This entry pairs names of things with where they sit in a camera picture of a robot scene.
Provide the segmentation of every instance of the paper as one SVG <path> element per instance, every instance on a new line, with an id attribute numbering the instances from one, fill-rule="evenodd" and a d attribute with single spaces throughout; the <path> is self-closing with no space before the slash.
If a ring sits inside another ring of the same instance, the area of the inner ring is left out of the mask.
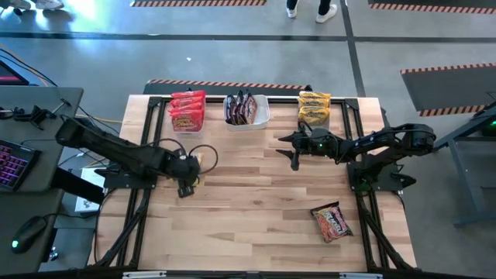
<path id="1" fill-rule="evenodd" d="M 88 167 L 84 168 L 81 171 L 81 178 L 95 184 L 102 188 L 102 191 L 105 191 L 103 188 L 103 184 L 105 179 L 100 174 L 96 174 L 95 170 L 102 169 L 104 167 Z M 88 201 L 85 198 L 77 197 L 75 212 L 95 212 L 98 211 L 100 205 L 95 204 L 91 201 Z"/>

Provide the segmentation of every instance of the yellow snack bag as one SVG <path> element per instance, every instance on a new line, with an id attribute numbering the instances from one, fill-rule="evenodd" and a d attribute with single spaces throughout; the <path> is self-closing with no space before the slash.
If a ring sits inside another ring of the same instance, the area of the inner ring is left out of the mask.
<path id="1" fill-rule="evenodd" d="M 327 98 L 298 98 L 300 107 L 304 106 L 318 106 L 320 108 L 328 108 L 329 100 Z"/>
<path id="2" fill-rule="evenodd" d="M 300 112 L 298 113 L 298 120 L 303 120 L 312 126 L 323 125 L 329 117 L 330 111 L 330 108 L 314 106 L 301 107 Z"/>
<path id="3" fill-rule="evenodd" d="M 313 91 L 300 91 L 300 98 L 324 98 L 329 100 L 331 98 L 331 95 Z"/>

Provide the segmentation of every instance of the white bowl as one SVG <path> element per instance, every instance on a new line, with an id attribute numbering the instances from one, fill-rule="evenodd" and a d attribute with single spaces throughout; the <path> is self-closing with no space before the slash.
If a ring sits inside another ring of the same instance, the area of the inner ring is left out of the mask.
<path id="1" fill-rule="evenodd" d="M 267 127 L 267 123 L 270 119 L 269 101 L 265 95 L 254 95 L 253 98 L 257 103 L 257 113 L 255 114 L 253 124 L 231 125 L 226 123 L 229 131 L 248 131 L 254 129 L 265 129 Z"/>

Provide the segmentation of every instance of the computer mouse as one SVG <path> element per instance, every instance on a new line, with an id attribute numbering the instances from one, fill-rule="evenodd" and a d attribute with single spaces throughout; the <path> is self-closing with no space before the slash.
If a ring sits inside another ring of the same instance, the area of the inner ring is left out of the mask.
<path id="1" fill-rule="evenodd" d="M 25 222 L 12 237 L 12 252 L 24 253 L 32 246 L 36 237 L 47 226 L 45 218 L 34 216 Z"/>

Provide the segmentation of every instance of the black desk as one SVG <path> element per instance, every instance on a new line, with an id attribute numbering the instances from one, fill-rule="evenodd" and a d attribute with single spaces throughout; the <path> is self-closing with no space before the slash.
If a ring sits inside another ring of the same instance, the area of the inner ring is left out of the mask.
<path id="1" fill-rule="evenodd" d="M 68 100 L 72 106 L 64 106 L 57 114 L 74 116 L 78 109 L 83 90 L 81 88 L 41 88 L 33 86 L 0 86 L 0 106 L 4 109 L 23 108 L 30 112 L 34 105 L 42 109 L 55 109 L 59 104 L 58 94 Z M 23 140 L 54 139 L 55 133 L 62 125 L 60 119 L 47 119 L 38 130 L 28 122 L 0 120 L 0 138 L 14 143 Z M 57 213 L 64 192 L 50 189 L 53 174 L 62 154 L 63 147 L 55 141 L 26 142 L 42 153 L 29 176 L 17 192 L 0 191 L 0 275 L 37 272 L 47 248 L 50 248 L 55 216 L 47 219 L 47 229 L 36 239 L 26 253 L 14 254 L 10 250 L 12 236 L 19 227 L 34 215 Z"/>

